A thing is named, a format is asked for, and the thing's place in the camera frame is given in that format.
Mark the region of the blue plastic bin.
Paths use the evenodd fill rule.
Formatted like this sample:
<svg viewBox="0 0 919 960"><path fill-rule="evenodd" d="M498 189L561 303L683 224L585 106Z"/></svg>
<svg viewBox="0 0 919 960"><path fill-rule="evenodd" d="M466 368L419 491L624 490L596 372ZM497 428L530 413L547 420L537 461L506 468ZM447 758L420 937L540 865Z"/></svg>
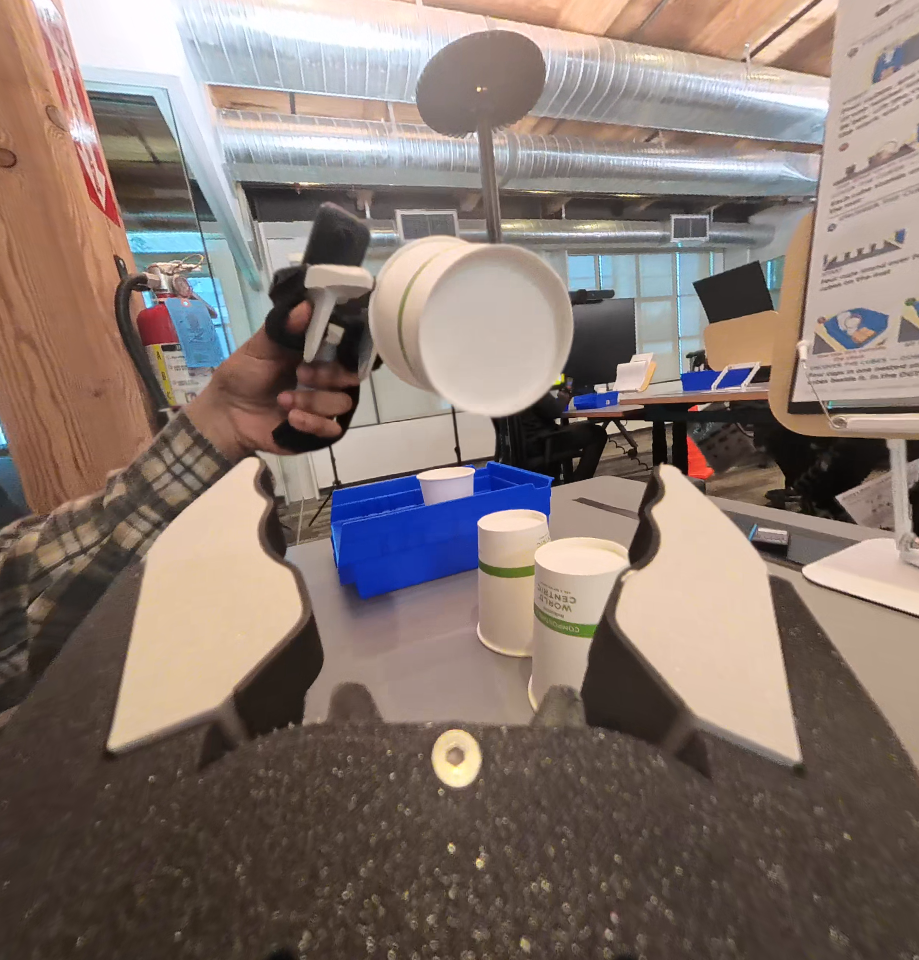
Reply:
<svg viewBox="0 0 919 960"><path fill-rule="evenodd" d="M553 479L488 462L473 471L473 491L426 504L417 475L346 486L333 494L331 543L338 579L371 598L478 565L478 522L512 509L549 516Z"/></svg>

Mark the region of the large silver air duct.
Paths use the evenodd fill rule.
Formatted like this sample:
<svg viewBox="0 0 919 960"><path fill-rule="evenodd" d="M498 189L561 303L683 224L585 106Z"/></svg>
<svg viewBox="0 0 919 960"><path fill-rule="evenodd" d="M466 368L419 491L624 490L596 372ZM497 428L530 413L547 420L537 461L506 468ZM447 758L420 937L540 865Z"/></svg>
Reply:
<svg viewBox="0 0 919 960"><path fill-rule="evenodd" d="M403 2L176 2L194 73L215 86L417 102L444 46L487 30L540 49L541 117L820 145L827 78Z"/></svg>

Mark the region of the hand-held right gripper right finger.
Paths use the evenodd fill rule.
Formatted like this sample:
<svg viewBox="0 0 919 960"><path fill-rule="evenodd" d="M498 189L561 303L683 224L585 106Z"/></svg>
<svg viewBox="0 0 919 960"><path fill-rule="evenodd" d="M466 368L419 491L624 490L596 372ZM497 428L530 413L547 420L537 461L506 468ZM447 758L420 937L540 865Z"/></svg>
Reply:
<svg viewBox="0 0 919 960"><path fill-rule="evenodd" d="M645 486L628 557L589 648L587 724L706 777L714 740L801 765L770 575L746 536L662 465Z"/></svg>

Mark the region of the tilted black panel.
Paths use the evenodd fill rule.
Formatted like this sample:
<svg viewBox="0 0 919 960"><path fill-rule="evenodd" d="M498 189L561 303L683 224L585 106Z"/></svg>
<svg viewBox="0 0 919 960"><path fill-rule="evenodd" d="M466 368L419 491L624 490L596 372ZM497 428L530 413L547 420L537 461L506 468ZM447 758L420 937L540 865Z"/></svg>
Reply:
<svg viewBox="0 0 919 960"><path fill-rule="evenodd" d="M772 311L774 299L763 266L753 260L693 282L709 325Z"/></svg>

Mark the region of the red fire extinguisher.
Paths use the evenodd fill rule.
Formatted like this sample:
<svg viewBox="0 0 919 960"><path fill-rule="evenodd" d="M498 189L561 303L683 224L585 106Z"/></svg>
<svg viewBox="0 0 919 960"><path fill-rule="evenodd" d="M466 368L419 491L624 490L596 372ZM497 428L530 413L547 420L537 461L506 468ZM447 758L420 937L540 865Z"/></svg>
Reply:
<svg viewBox="0 0 919 960"><path fill-rule="evenodd" d="M225 359L219 313L191 283L204 261L204 254L191 254L129 272L126 261L114 256L117 329L163 421L192 402Z"/></svg>

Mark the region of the printed instruction sheet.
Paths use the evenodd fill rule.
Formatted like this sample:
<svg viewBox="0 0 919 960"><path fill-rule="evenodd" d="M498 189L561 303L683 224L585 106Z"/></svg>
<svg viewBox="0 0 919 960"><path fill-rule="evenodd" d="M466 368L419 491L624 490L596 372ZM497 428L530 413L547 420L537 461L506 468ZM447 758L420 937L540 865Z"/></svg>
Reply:
<svg viewBox="0 0 919 960"><path fill-rule="evenodd" d="M789 413L919 412L919 1L840 2Z"/></svg>

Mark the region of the small silver air duct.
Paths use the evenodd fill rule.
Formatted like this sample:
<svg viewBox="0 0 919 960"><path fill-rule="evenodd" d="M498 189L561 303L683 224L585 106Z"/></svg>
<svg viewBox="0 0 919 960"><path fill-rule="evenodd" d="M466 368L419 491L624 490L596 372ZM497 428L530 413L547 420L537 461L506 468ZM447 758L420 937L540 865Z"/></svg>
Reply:
<svg viewBox="0 0 919 960"><path fill-rule="evenodd" d="M233 180L255 185L481 186L475 133L221 109L214 129ZM501 191L568 195L785 198L816 195L818 154L663 148L576 136L492 133Z"/></svg>

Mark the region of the wooden post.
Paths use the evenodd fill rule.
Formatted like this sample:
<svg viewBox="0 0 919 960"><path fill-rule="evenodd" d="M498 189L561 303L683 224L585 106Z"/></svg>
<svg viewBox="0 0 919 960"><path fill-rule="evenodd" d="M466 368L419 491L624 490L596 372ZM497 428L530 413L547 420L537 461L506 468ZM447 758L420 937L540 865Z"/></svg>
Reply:
<svg viewBox="0 0 919 960"><path fill-rule="evenodd" d="M0 1L0 422L35 513L153 438L114 314L124 226L93 205L33 1Z"/></svg>

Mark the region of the brown backing board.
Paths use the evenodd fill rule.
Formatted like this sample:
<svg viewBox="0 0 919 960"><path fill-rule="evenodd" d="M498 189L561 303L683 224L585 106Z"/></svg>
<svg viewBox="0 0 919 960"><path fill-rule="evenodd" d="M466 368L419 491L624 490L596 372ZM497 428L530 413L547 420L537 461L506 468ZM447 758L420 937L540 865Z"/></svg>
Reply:
<svg viewBox="0 0 919 960"><path fill-rule="evenodd" d="M768 382L769 410L778 424L795 434L811 438L828 435L828 429L822 425L821 414L790 413L789 403L800 358L803 305L815 217L815 212L810 212L801 219L791 234L785 254Z"/></svg>

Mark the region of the person's left hand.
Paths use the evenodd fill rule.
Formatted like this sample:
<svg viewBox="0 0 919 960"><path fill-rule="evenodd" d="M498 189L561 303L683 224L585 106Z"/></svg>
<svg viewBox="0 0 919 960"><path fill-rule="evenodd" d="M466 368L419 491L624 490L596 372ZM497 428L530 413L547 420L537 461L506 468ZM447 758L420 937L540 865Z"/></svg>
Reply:
<svg viewBox="0 0 919 960"><path fill-rule="evenodd" d="M358 386L354 372L336 362L306 363L302 350L274 342L261 329L218 367L181 415L231 463L260 452L292 455L274 439L274 429L287 423L333 441Z"/></svg>

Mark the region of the white paper cup green stripe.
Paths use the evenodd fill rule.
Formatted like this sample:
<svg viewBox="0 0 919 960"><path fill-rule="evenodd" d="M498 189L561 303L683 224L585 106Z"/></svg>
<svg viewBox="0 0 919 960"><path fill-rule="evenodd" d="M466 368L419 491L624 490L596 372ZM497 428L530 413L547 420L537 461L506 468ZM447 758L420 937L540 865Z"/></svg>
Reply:
<svg viewBox="0 0 919 960"><path fill-rule="evenodd" d="M368 324L395 378L490 419L537 402L574 337L568 291L542 257L450 236L408 242L386 260Z"/></svg>
<svg viewBox="0 0 919 960"><path fill-rule="evenodd" d="M579 690L610 593L629 567L619 543L574 536L536 550L531 674L527 697L534 712L553 687Z"/></svg>
<svg viewBox="0 0 919 960"><path fill-rule="evenodd" d="M477 522L477 638L494 653L533 654L536 553L549 540L540 510L500 510Z"/></svg>

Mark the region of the red wall sign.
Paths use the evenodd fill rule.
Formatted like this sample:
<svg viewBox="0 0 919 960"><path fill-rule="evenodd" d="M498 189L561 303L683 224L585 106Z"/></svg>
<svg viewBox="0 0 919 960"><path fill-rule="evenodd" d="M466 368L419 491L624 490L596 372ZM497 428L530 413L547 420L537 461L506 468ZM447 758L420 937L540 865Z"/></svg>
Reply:
<svg viewBox="0 0 919 960"><path fill-rule="evenodd" d="M116 194L65 16L56 1L33 1L45 55L91 203L121 228Z"/></svg>

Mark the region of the black computer monitor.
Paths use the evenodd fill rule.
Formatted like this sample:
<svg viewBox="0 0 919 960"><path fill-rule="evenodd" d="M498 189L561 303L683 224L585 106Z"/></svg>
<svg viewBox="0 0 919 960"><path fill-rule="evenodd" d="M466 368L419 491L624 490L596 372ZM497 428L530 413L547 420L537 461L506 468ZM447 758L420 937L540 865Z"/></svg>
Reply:
<svg viewBox="0 0 919 960"><path fill-rule="evenodd" d="M563 369L573 396L615 381L617 367L637 354L636 300L606 298L572 306L573 343Z"/></svg>

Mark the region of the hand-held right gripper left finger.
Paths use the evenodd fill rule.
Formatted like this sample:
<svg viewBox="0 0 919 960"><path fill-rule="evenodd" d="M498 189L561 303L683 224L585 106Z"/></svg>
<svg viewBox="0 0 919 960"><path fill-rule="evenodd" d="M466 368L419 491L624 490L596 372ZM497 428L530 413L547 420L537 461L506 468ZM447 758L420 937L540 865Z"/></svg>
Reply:
<svg viewBox="0 0 919 960"><path fill-rule="evenodd" d="M142 562L109 754L196 728L235 747L302 721L323 650L285 554L261 459L238 463L168 524Z"/></svg>

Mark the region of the person's left forearm plaid sleeve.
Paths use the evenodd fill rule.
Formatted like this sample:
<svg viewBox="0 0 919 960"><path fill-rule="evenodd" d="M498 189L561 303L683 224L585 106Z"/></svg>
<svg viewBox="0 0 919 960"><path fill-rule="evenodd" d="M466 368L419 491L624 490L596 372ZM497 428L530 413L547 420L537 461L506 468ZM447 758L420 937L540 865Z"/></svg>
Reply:
<svg viewBox="0 0 919 960"><path fill-rule="evenodd" d="M179 413L102 489L0 530L0 716L119 575L235 464Z"/></svg>

